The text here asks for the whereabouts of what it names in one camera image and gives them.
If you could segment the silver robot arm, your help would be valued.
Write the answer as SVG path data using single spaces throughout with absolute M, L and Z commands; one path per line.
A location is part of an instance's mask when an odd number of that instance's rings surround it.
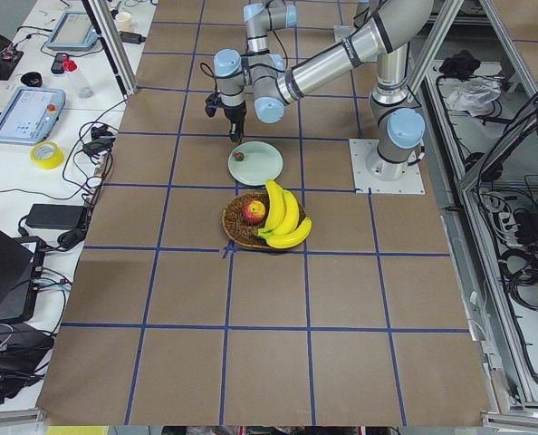
M 425 132 L 423 118 L 408 107 L 408 44 L 427 22 L 430 1 L 362 1 L 353 31 L 345 38 L 291 68 L 269 50 L 269 32 L 294 28 L 297 9 L 285 1 L 246 5 L 243 16 L 246 51 L 223 49 L 214 56 L 211 76 L 215 90 L 205 102 L 212 117 L 222 110 L 230 122 L 229 138 L 240 143 L 244 136 L 245 88 L 254 94 L 259 121 L 272 124 L 285 115 L 287 105 L 317 91 L 343 74 L 377 60 L 376 85 L 370 108 L 379 126 L 377 147 L 366 158 L 369 173 L 380 180 L 400 179 L 415 165 L 411 154 Z
M 298 12 L 295 5 L 285 1 L 260 1 L 243 7 L 243 18 L 246 32 L 246 53 L 269 53 L 268 34 L 288 28 L 298 23 Z

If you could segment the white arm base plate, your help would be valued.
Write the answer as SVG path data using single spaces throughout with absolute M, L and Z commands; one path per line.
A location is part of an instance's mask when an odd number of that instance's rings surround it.
M 379 140 L 349 139 L 354 189 L 363 194 L 424 195 L 425 188 L 412 150 L 406 162 L 388 163 L 378 154 Z

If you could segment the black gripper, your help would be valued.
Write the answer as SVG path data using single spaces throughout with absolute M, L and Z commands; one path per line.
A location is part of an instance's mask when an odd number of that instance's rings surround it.
M 246 105 L 224 107 L 224 114 L 230 122 L 229 139 L 231 141 L 242 141 L 244 137 L 243 128 L 245 126 Z

